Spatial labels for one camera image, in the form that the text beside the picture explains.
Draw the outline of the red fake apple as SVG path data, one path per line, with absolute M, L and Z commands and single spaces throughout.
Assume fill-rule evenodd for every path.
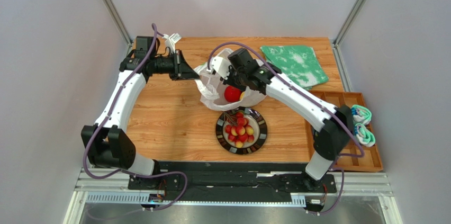
M 241 100 L 242 91 L 233 86 L 227 86 L 224 90 L 223 96 L 229 103 L 238 102 Z

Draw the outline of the white plastic bag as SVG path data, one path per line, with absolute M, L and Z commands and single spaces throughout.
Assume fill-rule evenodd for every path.
M 238 97 L 238 101 L 229 102 L 224 97 L 227 85 L 223 85 L 218 74 L 208 72 L 207 63 L 197 66 L 194 71 L 200 79 L 196 79 L 197 88 L 201 93 L 200 101 L 210 110 L 228 111 L 238 107 L 252 107 L 265 99 L 265 95 L 249 87 L 243 92 L 243 98 Z

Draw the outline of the red yellow cherry bunch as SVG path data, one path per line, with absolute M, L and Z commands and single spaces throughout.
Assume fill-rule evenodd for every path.
M 237 148 L 247 148 L 255 142 L 257 132 L 244 111 L 239 110 L 233 114 L 224 112 L 222 117 L 224 124 L 221 130 L 227 143 Z

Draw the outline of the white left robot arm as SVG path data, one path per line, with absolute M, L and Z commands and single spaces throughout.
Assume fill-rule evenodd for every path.
M 154 74 L 167 74 L 171 80 L 199 79 L 186 62 L 181 50 L 175 48 L 181 36 L 178 33 L 163 36 L 168 55 L 159 55 L 156 37 L 136 38 L 136 47 L 120 63 L 119 77 L 103 113 L 92 126 L 81 131 L 85 146 L 84 166 L 117 168 L 132 175 L 160 174 L 159 163 L 137 153 L 127 136 L 127 124 L 135 102 Z

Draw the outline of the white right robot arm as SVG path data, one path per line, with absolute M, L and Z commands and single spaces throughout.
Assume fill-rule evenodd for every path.
M 275 65 L 266 61 L 259 63 L 245 48 L 234 51 L 226 58 L 211 58 L 209 68 L 221 77 L 224 84 L 239 89 L 249 88 L 272 97 L 311 125 L 317 135 L 313 142 L 314 154 L 305 173 L 312 181 L 322 180 L 353 137 L 353 118 L 349 107 L 337 107 L 319 99 L 290 80 Z

